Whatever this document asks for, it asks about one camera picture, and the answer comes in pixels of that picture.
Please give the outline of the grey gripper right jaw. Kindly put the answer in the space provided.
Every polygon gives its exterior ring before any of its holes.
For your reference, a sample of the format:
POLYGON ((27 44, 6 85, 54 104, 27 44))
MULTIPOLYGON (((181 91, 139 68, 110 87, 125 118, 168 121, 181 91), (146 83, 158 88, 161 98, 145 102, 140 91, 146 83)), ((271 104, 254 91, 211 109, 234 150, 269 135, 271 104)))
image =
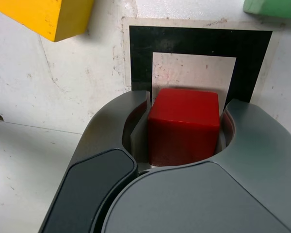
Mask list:
POLYGON ((157 99, 153 168, 112 202, 104 233, 291 233, 291 134, 261 108, 157 99))

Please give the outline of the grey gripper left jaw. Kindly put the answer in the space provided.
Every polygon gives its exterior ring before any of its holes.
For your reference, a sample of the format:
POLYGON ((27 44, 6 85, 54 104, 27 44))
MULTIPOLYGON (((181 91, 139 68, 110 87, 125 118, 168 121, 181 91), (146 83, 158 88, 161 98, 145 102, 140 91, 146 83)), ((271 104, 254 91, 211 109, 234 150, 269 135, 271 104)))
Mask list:
POLYGON ((40 227, 42 233, 99 233, 112 202, 138 166, 131 134, 149 109, 149 92, 129 91, 90 120, 40 227))

